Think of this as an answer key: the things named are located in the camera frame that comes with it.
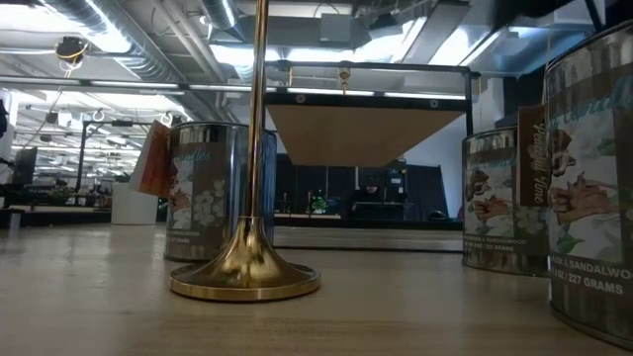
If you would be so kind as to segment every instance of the floral label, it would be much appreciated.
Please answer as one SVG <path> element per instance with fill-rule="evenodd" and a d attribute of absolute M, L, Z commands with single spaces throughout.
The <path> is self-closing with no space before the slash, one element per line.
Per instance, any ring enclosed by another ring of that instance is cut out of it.
<path fill-rule="evenodd" d="M 516 203 L 519 162 L 514 133 L 508 130 L 469 138 L 467 146 L 479 151 L 467 152 L 465 161 L 466 251 L 547 255 L 545 209 Z"/>
<path fill-rule="evenodd" d="M 514 165 L 513 147 L 479 151 L 466 158 L 466 246 L 501 251 L 512 249 Z"/>
<path fill-rule="evenodd" d="M 573 319 L 630 339 L 633 65 L 597 75 L 588 65 L 564 68 L 584 79 L 549 100 L 552 304 Z M 563 69 L 555 74 L 563 75 Z"/>
<path fill-rule="evenodd" d="M 171 152 L 168 243 L 199 245 L 217 254 L 226 230 L 226 146 L 185 143 Z"/>

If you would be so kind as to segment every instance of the gold stanchion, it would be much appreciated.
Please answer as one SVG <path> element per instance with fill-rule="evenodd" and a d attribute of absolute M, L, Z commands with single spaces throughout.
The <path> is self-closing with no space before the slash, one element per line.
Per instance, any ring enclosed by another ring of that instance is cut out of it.
<path fill-rule="evenodd" d="M 264 302 L 298 297 L 315 291 L 320 285 L 318 272 L 288 263 L 277 255 L 266 240 L 263 220 L 259 217 L 268 0 L 257 1 L 255 26 L 246 187 L 248 216 L 239 218 L 235 234 L 215 260 L 171 273 L 170 289 L 185 297 L 220 302 Z"/>

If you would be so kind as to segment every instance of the paper tag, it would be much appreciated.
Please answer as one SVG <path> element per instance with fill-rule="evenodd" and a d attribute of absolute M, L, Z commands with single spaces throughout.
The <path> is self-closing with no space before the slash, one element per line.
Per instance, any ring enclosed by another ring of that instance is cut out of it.
<path fill-rule="evenodd" d="M 130 177 L 129 189 L 166 198 L 169 185 L 169 127 L 154 121 Z"/>

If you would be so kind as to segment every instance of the metal tin can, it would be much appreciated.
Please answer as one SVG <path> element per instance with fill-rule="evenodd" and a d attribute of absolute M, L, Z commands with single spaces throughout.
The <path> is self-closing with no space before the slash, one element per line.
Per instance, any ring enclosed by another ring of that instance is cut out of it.
<path fill-rule="evenodd" d="M 633 349 L 633 22 L 546 73 L 551 306 Z"/>
<path fill-rule="evenodd" d="M 277 137 L 264 132 L 261 217 L 272 244 Z M 248 126 L 185 123 L 170 136 L 169 213 L 165 258 L 214 259 L 244 214 Z"/>
<path fill-rule="evenodd" d="M 464 139 L 463 262 L 496 272 L 545 276 L 545 208 L 517 204 L 516 160 L 516 128 Z"/>

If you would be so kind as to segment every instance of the hanging wooden board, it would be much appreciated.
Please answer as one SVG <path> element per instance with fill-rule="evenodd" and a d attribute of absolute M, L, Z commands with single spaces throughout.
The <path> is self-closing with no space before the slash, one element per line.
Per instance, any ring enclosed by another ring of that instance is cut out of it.
<path fill-rule="evenodd" d="M 381 167 L 464 114 L 462 100 L 267 93 L 293 164 Z"/>

